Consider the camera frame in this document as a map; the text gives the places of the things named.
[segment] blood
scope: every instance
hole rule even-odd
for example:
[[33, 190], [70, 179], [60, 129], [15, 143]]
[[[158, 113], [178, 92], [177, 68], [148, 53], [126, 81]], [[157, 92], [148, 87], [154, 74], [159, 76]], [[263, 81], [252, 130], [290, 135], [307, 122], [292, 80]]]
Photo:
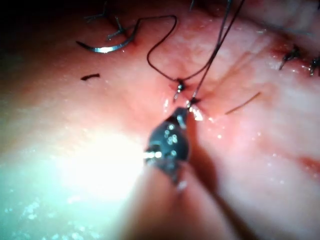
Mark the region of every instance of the blood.
[[305, 169], [310, 172], [311, 176], [316, 177], [320, 174], [320, 160], [302, 156], [299, 158], [299, 161], [303, 164]]

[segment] red blood spot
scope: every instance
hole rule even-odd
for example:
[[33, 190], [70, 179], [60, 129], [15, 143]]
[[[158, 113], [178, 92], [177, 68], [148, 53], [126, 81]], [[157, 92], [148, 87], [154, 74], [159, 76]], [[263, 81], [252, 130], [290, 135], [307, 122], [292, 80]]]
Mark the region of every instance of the red blood spot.
[[299, 161], [303, 164], [305, 169], [310, 172], [312, 176], [314, 174], [320, 174], [320, 160], [310, 157], [300, 157]]

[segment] moist tissue surface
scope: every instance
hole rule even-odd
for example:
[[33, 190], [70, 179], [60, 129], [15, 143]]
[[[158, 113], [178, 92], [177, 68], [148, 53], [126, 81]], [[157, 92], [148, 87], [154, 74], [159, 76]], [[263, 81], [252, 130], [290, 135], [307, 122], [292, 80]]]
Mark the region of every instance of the moist tissue surface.
[[[188, 1], [126, 4], [118, 15], [125, 27], [138, 17], [179, 19], [151, 55], [157, 68], [178, 78], [205, 64], [223, 7], [195, 5], [189, 12]], [[261, 239], [320, 234], [320, 77], [317, 71], [309, 76], [320, 50], [317, 6], [247, 1], [199, 92], [202, 101], [192, 108], [190, 164]], [[113, 239], [150, 131], [186, 103], [200, 79], [188, 80], [173, 104], [176, 83], [146, 61], [171, 19], [144, 22], [134, 42], [109, 54], [78, 46], [75, 41], [99, 47], [125, 39], [106, 41], [117, 29], [105, 19], [83, 20], [101, 8], [79, 4], [23, 14], [1, 37], [1, 239]], [[275, 25], [300, 33], [283, 36]], [[279, 71], [293, 43], [304, 59]], [[80, 80], [95, 73], [101, 77]]]

